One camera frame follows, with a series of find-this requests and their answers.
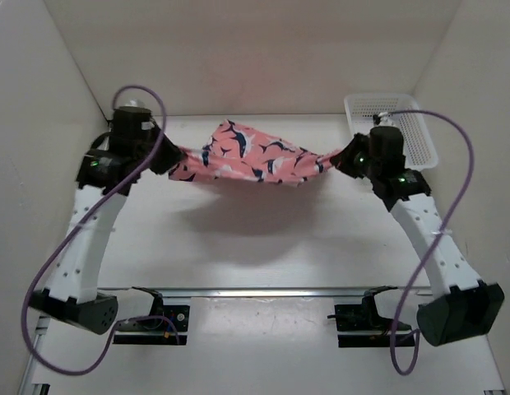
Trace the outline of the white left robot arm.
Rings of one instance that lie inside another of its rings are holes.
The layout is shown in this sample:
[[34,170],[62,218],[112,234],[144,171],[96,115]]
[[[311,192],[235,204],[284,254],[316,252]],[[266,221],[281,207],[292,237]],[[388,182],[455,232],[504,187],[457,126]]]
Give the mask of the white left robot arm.
[[[99,335],[110,329],[118,301],[99,292],[100,267],[114,222],[150,154],[146,168],[159,175],[184,158],[161,133],[150,110],[136,102],[118,107],[108,132],[92,142],[81,161],[69,230],[73,238],[59,253],[47,283],[30,293],[29,307]],[[126,177],[131,183],[118,188]]]

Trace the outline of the pink shark print shorts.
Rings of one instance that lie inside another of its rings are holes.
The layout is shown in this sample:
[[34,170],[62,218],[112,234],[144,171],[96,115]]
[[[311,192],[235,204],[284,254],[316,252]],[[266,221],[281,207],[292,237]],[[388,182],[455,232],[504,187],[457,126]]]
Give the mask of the pink shark print shorts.
[[224,120],[200,149],[183,148],[185,158],[169,179],[208,182],[216,179],[298,186],[333,167],[340,152],[316,154],[280,137]]

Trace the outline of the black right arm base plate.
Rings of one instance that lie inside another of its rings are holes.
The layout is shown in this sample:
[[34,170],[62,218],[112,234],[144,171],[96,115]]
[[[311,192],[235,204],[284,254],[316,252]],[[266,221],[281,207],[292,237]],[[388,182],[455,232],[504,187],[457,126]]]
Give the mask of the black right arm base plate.
[[339,348],[388,348],[392,320],[378,313],[374,297],[380,293],[398,290],[395,286],[380,286],[366,290],[359,303],[334,305],[329,321],[336,324]]

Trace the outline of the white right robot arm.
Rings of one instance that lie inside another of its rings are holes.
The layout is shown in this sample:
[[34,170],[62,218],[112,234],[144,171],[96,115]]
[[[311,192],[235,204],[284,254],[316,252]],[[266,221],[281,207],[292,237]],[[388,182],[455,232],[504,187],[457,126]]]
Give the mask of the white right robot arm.
[[382,286],[364,294],[361,318],[379,329],[397,319],[417,328],[432,346],[489,333],[504,301],[497,283],[488,284],[442,229],[431,189],[423,175],[406,167],[401,131],[379,126],[357,133],[331,159],[341,173],[366,178],[373,193],[405,231],[428,277],[433,299],[424,303],[409,287]]

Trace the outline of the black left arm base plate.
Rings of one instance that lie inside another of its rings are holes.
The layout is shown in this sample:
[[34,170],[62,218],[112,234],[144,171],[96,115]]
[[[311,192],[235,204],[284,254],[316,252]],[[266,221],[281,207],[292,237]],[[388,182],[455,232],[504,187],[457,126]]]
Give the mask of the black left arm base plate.
[[188,341],[190,305],[166,298],[157,290],[117,290],[114,345],[184,346]]

